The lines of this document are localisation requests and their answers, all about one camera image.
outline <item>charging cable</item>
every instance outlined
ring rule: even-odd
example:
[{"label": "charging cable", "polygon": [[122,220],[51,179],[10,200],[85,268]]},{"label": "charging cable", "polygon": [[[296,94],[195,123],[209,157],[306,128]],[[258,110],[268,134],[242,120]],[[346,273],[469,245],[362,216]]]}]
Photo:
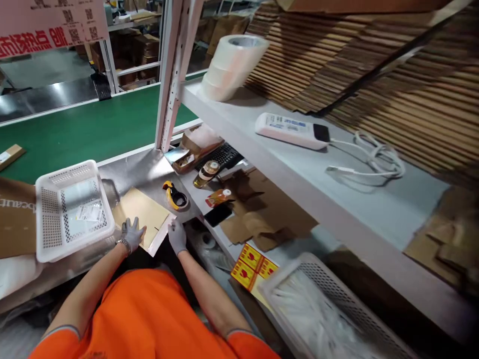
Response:
[{"label": "charging cable", "polygon": [[[400,178],[406,173],[406,167],[404,162],[399,158],[396,150],[388,144],[382,144],[378,142],[372,135],[364,131],[356,131],[354,134],[354,142],[344,142],[331,139],[331,144],[342,144],[354,146],[363,151],[367,159],[367,164],[371,166],[376,173],[362,173],[357,172],[354,169],[338,166],[328,166],[327,171],[335,171],[345,175],[360,175],[360,176],[384,176],[386,178]],[[364,147],[372,147],[371,150],[367,150]],[[378,161],[378,158],[390,163],[390,166],[384,165]]]}]

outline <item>green conveyor belt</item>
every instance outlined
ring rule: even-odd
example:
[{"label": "green conveyor belt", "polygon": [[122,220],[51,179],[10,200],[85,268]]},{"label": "green conveyor belt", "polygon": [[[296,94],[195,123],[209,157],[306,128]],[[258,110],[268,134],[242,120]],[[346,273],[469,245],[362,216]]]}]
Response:
[{"label": "green conveyor belt", "polygon": [[[159,91],[153,86],[0,127],[0,152],[14,144],[26,149],[0,176],[34,184],[46,173],[153,143]],[[181,105],[176,126],[196,118]]]}]

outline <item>white plastic basket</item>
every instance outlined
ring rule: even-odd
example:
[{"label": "white plastic basket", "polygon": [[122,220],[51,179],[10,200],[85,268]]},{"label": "white plastic basket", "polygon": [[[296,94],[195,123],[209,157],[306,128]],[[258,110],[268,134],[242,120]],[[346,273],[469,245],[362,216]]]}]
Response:
[{"label": "white plastic basket", "polygon": [[324,263],[315,255],[307,252],[280,267],[259,287],[260,293],[273,309],[274,317],[296,349],[306,358],[315,357],[272,296],[273,290],[297,270],[316,284],[329,307],[338,310],[346,321],[376,342],[388,354],[388,358],[417,359],[417,355],[376,317]]},{"label": "white plastic basket", "polygon": [[[35,190],[39,262],[56,262],[113,234],[115,221],[95,161],[43,175]],[[77,219],[80,206],[95,207],[98,217]]]}]

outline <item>orange shirt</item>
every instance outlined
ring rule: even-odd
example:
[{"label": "orange shirt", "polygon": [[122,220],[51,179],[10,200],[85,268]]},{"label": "orange shirt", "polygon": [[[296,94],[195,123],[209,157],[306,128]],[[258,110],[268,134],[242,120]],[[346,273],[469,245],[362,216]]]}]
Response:
[{"label": "orange shirt", "polygon": [[47,335],[32,359],[279,358],[262,340],[233,331],[210,332],[167,272],[139,269],[112,283],[84,337],[65,326]]}]

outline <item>gray work glove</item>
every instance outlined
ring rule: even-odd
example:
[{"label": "gray work glove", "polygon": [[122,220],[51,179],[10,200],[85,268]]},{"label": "gray work glove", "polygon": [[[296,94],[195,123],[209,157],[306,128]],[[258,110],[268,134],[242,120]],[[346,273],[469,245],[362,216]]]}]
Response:
[{"label": "gray work glove", "polygon": [[137,230],[138,227],[138,217],[135,217],[133,221],[133,225],[131,225],[131,220],[129,218],[126,219],[126,222],[123,222],[121,225],[121,236],[122,238],[128,243],[130,248],[130,254],[136,251],[138,246],[140,245],[141,241],[143,240],[143,234],[146,232],[146,226],[142,229]]},{"label": "gray work glove", "polygon": [[174,219],[171,224],[168,224],[168,237],[176,256],[178,256],[180,252],[187,250],[185,228],[177,218]]}]

